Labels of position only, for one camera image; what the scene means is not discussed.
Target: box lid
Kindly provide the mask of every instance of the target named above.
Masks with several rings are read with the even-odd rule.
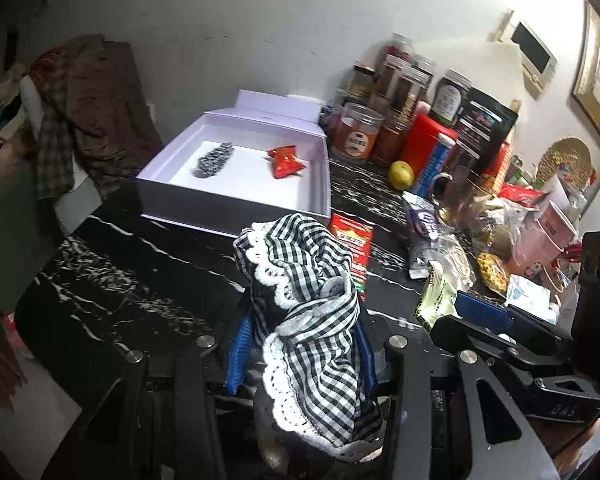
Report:
[[[279,95],[240,90],[234,108],[205,112],[208,115],[234,117],[262,124],[273,124],[324,137],[318,126],[320,105]]]

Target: green packet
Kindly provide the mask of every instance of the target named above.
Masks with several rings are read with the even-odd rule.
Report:
[[[427,331],[443,316],[458,316],[456,312],[456,294],[458,291],[444,277],[442,265],[435,261],[427,262],[429,277],[422,290],[422,297],[416,307],[415,316]]]

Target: glass jar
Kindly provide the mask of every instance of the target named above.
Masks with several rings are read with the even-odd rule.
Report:
[[[382,115],[371,108],[348,103],[333,136],[333,155],[352,164],[365,162],[376,143]]]
[[[411,63],[411,53],[413,47],[411,40],[401,34],[395,32],[391,35],[391,41],[387,47],[386,53],[388,56],[395,56]]]
[[[426,87],[422,88],[422,92],[420,93],[420,101],[424,101],[427,97],[427,92],[429,91],[433,74],[436,71],[436,64],[426,56],[414,54],[413,65],[429,76],[429,81],[427,82]]]
[[[402,71],[390,104],[397,121],[411,124],[422,89],[426,88],[430,81],[429,74],[417,67],[408,66]]]
[[[338,88],[336,90],[336,95],[333,99],[333,103],[331,104],[331,113],[329,114],[328,125],[327,125],[327,136],[333,137],[338,125],[340,124],[340,117],[342,116],[342,111],[347,103],[355,103],[359,105],[365,105],[364,99],[360,97],[356,97],[348,94],[344,90]]]
[[[374,89],[375,81],[376,71],[373,68],[355,63],[346,91],[354,97],[368,98]]]
[[[407,124],[400,121],[387,120],[382,125],[382,128],[380,128],[371,160],[383,168],[388,168],[392,165],[398,160],[398,156],[402,151],[407,130]]]
[[[395,56],[387,56],[380,69],[378,82],[374,88],[374,95],[389,99],[394,90],[398,76],[403,69],[409,66],[405,60]]]
[[[453,127],[470,89],[469,79],[454,70],[447,70],[436,86],[436,97],[433,99],[429,117],[443,126]]]

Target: red container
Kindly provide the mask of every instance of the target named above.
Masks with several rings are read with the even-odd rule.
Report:
[[[404,140],[399,158],[411,166],[415,178],[427,164],[429,156],[438,142],[438,134],[445,134],[453,140],[458,140],[458,134],[455,131],[438,124],[424,114],[417,116],[413,121],[413,126]]]

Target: silver screw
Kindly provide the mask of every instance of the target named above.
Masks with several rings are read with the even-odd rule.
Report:
[[[196,339],[196,344],[200,348],[211,348],[216,344],[216,338],[212,335],[201,335],[198,339]]]
[[[468,365],[472,365],[478,360],[478,354],[473,350],[462,350],[460,352],[460,360]]]
[[[135,364],[135,363],[139,363],[143,357],[144,357],[144,354],[142,353],[141,350],[130,350],[129,352],[127,352],[125,354],[125,361],[127,363]]]
[[[407,346],[408,343],[409,341],[407,340],[407,338],[405,338],[405,336],[392,335],[389,338],[389,344],[394,348],[404,348],[405,346]]]

